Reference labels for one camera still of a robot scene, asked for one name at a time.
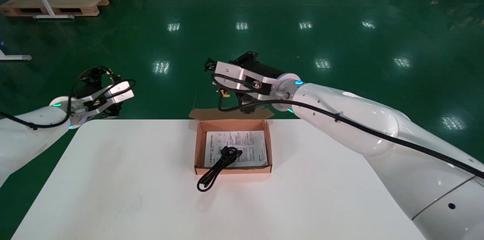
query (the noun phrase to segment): open cardboard box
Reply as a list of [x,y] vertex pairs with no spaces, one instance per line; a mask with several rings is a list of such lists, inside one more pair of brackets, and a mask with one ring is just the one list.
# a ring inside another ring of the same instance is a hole
[[272,171],[272,148],[269,126],[264,119],[274,114],[266,108],[257,108],[252,114],[243,114],[240,111],[221,112],[218,109],[194,109],[189,116],[199,120],[197,126],[197,141],[195,144],[195,173],[203,175],[210,168],[204,167],[205,143],[207,132],[220,131],[249,131],[264,130],[267,149],[267,165],[254,167],[225,168],[220,174],[227,173],[271,173]]

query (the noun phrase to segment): yellow tag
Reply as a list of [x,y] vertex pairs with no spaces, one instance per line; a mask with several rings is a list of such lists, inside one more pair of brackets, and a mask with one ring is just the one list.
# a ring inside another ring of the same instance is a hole
[[225,93],[225,90],[220,89],[220,92],[222,93],[222,96],[223,96],[223,97],[230,97],[230,94]]

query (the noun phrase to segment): wooden pallet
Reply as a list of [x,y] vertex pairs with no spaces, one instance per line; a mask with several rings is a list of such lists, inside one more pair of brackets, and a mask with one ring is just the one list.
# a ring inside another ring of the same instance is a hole
[[[97,6],[106,6],[109,0],[47,0],[55,14],[98,16]],[[36,16],[48,14],[41,0],[10,0],[0,6],[4,16]]]

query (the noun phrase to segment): instruction manual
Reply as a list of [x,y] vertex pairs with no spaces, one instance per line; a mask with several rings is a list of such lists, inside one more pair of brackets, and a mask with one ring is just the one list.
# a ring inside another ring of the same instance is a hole
[[242,150],[242,155],[227,167],[266,166],[267,149],[263,130],[248,132],[207,132],[205,167],[212,167],[225,146]]

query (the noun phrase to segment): robotic arm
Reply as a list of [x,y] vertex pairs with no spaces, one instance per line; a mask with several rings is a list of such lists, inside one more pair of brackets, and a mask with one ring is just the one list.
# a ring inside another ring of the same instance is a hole
[[[102,87],[104,74],[112,82],[107,87]],[[77,83],[83,83],[83,87],[75,90]],[[15,117],[0,113],[5,116],[0,119],[0,186],[69,129],[78,128],[97,114],[101,118],[118,116],[123,101],[134,97],[134,85],[134,80],[121,80],[110,69],[95,66],[79,76],[70,96],[57,97],[47,107]]]
[[[251,113],[271,104],[330,135],[368,161],[394,200],[428,240],[481,240],[484,164],[427,132],[396,109],[350,92],[304,83],[247,52],[229,63],[209,59],[221,111]],[[239,106],[222,108],[233,91]]]

